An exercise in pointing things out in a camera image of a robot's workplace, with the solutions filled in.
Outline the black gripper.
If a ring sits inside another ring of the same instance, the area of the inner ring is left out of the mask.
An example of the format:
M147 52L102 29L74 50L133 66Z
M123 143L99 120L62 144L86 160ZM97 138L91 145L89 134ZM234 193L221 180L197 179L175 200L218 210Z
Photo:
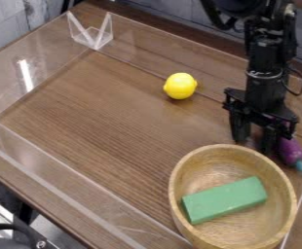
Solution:
M232 137L244 143L252 133L252 124L264 127L261 153L269 156L278 140L293 138L298 124L298 116L285 104L286 94L302 94L289 87L289 70L278 70L274 74L248 71L246 89L225 89L224 108L229 111Z

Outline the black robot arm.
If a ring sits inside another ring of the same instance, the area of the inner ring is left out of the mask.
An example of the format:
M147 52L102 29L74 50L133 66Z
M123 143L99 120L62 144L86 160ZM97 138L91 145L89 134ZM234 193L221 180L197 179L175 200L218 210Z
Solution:
M201 0L212 23L221 30L244 23L245 50L249 57L246 87L225 89L224 108L229 111L233 140L244 142L252 126L264 129L261 152L268 155L281 138L292 139L298 116L285 105L285 97L302 92L289 87L296 71L297 10L293 0Z

